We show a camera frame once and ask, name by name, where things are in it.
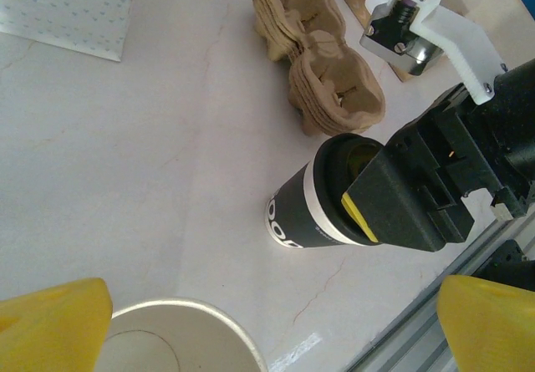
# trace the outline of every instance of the white marble table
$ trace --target white marble table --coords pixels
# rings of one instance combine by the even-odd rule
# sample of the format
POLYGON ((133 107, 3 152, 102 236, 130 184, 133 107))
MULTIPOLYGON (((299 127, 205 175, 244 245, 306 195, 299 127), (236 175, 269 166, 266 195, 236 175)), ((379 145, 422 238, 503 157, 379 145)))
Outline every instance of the white marble table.
MULTIPOLYGON (((449 64, 402 84, 347 39, 387 99, 367 136, 385 142, 457 83, 449 64)), ((106 280, 115 309, 199 298, 252 335, 272 371, 332 371, 353 357, 466 245, 291 250, 266 200, 310 160, 268 61, 251 0, 135 0, 121 64, 1 35, 0 298, 106 280)), ((472 237, 492 219, 468 201, 472 237)))

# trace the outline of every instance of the black paper cup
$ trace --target black paper cup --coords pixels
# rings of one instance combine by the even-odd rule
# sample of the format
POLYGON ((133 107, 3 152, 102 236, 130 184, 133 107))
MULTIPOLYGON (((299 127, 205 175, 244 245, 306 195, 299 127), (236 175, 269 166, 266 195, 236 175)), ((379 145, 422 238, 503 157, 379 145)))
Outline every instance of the black paper cup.
POLYGON ((269 200, 265 221, 272 238, 285 247, 377 245, 347 214, 341 199, 353 182, 348 158, 357 145, 375 141, 342 134, 327 140, 313 161, 269 200))

